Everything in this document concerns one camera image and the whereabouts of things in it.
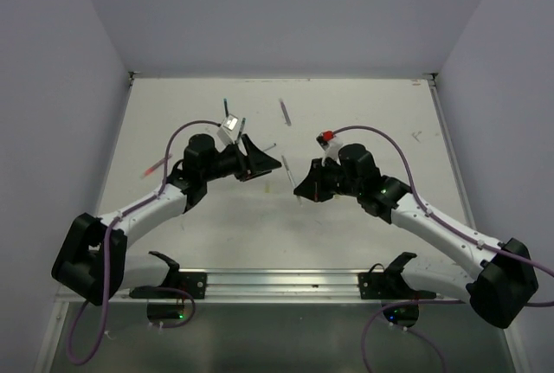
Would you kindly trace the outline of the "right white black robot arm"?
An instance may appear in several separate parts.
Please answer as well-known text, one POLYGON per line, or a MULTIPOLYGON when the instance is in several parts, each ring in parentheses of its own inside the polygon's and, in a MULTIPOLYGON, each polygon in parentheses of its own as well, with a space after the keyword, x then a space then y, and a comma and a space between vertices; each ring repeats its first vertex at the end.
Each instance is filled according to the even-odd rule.
POLYGON ((369 215, 406 230, 445 256, 430 259, 403 252, 382 272, 360 273, 362 299, 435 299, 468 303, 488 324, 507 328, 538 290, 529 250, 511 239, 503 243, 417 201, 404 182, 380 172, 361 144, 339 149, 338 156, 315 158, 296 196, 322 203, 350 196, 369 215))

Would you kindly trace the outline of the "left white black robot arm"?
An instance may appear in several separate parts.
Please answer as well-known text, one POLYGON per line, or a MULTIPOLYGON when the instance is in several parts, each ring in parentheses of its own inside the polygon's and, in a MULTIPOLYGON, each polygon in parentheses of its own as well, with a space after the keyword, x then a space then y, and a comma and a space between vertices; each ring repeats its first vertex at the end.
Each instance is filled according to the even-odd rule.
POLYGON ((192 210, 206 196, 209 182, 229 176, 246 182, 281 166, 248 135, 242 135, 240 144, 231 143, 222 151, 216 149, 210 135, 194 135, 182 159, 152 194, 107 215, 77 216, 51 276, 93 305, 104 305, 124 289, 144 289, 170 297, 185 288, 179 264, 155 251, 131 259, 126 255, 128 248, 162 223, 192 210))

